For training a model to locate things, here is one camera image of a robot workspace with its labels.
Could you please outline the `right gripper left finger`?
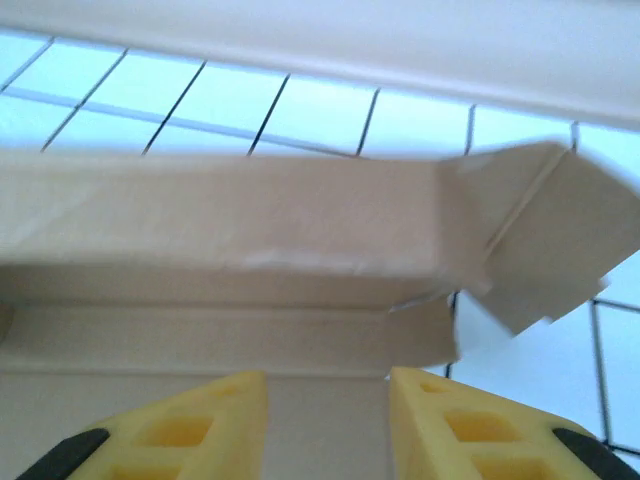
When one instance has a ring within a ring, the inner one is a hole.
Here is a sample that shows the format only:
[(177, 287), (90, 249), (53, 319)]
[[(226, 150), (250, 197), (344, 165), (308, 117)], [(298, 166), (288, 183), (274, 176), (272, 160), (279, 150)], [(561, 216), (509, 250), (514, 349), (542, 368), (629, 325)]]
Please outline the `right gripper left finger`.
[(267, 424), (265, 373), (236, 373), (94, 423), (20, 476), (258, 479)]

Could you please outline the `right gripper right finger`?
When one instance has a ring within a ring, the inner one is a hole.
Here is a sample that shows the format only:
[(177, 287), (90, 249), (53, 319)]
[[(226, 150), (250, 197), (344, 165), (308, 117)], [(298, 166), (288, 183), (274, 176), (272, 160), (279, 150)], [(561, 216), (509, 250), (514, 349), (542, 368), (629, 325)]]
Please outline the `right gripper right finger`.
[(563, 417), (414, 368), (390, 373), (398, 479), (622, 479), (625, 463)]

